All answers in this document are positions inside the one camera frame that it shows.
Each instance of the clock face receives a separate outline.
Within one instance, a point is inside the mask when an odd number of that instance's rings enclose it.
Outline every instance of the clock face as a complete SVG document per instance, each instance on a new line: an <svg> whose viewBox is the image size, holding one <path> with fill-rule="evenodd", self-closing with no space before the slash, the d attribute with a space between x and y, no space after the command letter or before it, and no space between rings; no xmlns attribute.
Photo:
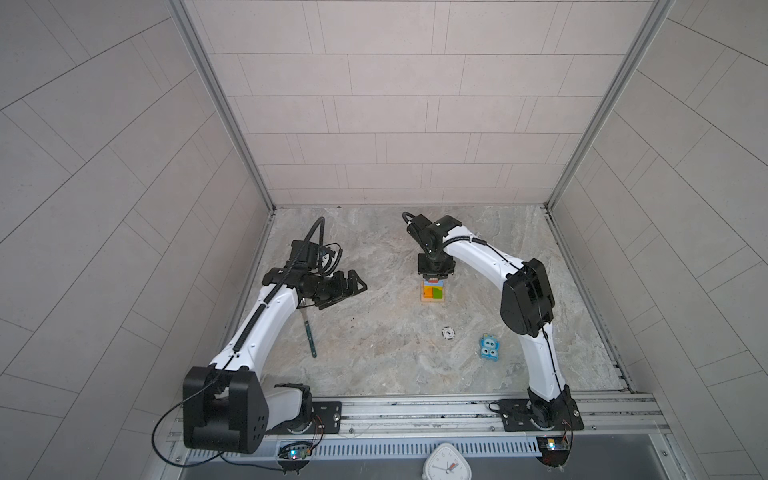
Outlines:
<svg viewBox="0 0 768 480"><path fill-rule="evenodd" d="M450 444L440 445L424 465L427 480L469 480L472 472L464 457Z"/></svg>

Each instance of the black mounting plate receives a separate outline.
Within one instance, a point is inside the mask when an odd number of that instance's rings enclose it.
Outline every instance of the black mounting plate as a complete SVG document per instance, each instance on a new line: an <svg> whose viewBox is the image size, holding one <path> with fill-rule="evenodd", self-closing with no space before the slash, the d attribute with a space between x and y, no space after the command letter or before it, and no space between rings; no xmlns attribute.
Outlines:
<svg viewBox="0 0 768 480"><path fill-rule="evenodd" d="M339 420L333 419L333 416L336 413L339 414ZM317 422L314 418L315 415L319 416L320 420L323 421L323 425L326 427L326 434L339 433L341 425L341 402L312 402L312 414L312 424L304 433L312 435L315 432L315 424ZM275 425L271 430L267 430L264 435L293 435L293 433L281 423Z"/></svg>
<svg viewBox="0 0 768 480"><path fill-rule="evenodd" d="M502 423L505 432L548 432L541 430L533 423L533 415L528 411L528 399L501 399L497 400L498 409L502 412ZM568 400L568 411L555 413L555 425L562 425L562 420L571 424L573 430L584 430L584 421L576 406L576 401ZM555 426L552 431L560 431L564 428Z"/></svg>

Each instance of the stone-patterned floor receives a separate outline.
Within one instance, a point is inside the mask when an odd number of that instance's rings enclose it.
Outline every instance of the stone-patterned floor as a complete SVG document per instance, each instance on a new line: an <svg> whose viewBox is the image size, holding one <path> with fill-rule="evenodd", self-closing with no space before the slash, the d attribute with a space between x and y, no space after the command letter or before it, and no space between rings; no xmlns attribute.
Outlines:
<svg viewBox="0 0 768 480"><path fill-rule="evenodd" d="M558 361L573 390L615 390L621 384L571 274L536 206L354 207L281 209L266 245L246 313L262 276L283 266L290 242L319 217L325 242L344 249L339 270L354 269L367 292L325 310L309 308L318 352L310 355L300 313L286 323L266 361L263 384L302 382L314 396L523 392L528 371L517 336L498 314L501 292L457 261L444 303L422 303L416 272L420 251L406 233L404 210L437 220L450 214L496 248L547 267L555 296ZM453 340L442 338L451 326ZM478 357L484 333L499 338L500 360Z"/></svg>

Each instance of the blue owl toy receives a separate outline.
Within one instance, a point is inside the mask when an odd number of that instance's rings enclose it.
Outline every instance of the blue owl toy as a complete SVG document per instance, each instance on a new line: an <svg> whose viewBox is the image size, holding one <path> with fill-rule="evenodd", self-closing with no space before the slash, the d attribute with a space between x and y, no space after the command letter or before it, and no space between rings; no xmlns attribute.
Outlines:
<svg viewBox="0 0 768 480"><path fill-rule="evenodd" d="M498 339L495 335L486 333L480 339L480 358L498 361Z"/></svg>

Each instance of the tile wall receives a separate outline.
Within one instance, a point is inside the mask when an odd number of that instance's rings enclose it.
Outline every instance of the tile wall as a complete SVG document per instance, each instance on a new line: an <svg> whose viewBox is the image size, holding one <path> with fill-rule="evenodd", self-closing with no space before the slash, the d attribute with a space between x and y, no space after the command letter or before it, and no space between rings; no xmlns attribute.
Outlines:
<svg viewBox="0 0 768 480"><path fill-rule="evenodd" d="M187 0L273 199L548 199L650 2Z"/></svg>
<svg viewBox="0 0 768 480"><path fill-rule="evenodd" d="M678 0L554 208L696 477L768 478L768 2Z"/></svg>
<svg viewBox="0 0 768 480"><path fill-rule="evenodd" d="M162 0L2 9L0 477L136 480L267 209Z"/></svg>

